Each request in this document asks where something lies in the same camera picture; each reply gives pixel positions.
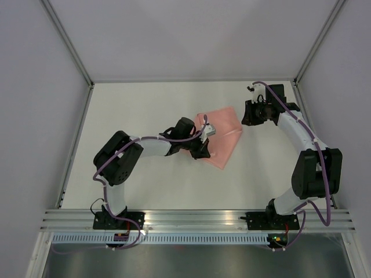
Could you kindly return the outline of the pink cloth napkin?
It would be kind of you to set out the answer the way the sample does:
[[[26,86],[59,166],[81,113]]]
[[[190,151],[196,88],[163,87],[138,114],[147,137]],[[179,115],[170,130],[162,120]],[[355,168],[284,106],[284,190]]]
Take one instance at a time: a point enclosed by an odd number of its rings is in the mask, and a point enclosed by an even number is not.
[[[210,112],[198,113],[194,118],[197,129],[201,128],[204,114],[207,115],[209,123],[216,129],[216,134],[209,138],[208,151],[210,158],[204,160],[223,170],[242,135],[242,125],[237,118],[235,109],[229,106]]]

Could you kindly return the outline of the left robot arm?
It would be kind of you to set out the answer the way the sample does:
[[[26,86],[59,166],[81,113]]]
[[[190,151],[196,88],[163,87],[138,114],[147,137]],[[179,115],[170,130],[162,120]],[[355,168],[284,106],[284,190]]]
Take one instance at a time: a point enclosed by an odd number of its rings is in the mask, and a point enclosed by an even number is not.
[[[216,129],[206,115],[203,116],[200,128],[191,119],[182,117],[174,127],[157,136],[136,137],[122,130],[117,131],[93,159],[96,167],[93,181],[103,186],[103,208],[108,212],[107,224],[113,229],[121,229],[126,224],[124,183],[139,159],[171,156],[181,150],[188,151],[195,160],[210,158],[209,138],[215,134]]]

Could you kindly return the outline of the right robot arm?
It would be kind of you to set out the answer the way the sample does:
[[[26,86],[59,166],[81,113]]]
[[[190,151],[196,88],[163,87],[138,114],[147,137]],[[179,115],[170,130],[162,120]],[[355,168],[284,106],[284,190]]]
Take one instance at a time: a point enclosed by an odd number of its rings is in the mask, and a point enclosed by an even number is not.
[[[272,199],[267,206],[265,223],[277,229],[286,221],[285,215],[298,213],[315,202],[324,199],[325,214],[320,220],[329,225],[331,196],[339,191],[343,154],[338,148],[330,148],[309,127],[296,103],[288,102],[282,84],[268,85],[255,81],[248,90],[253,94],[245,102],[241,123],[258,126],[272,121],[283,131],[295,147],[298,158],[291,177],[291,187],[281,196]]]

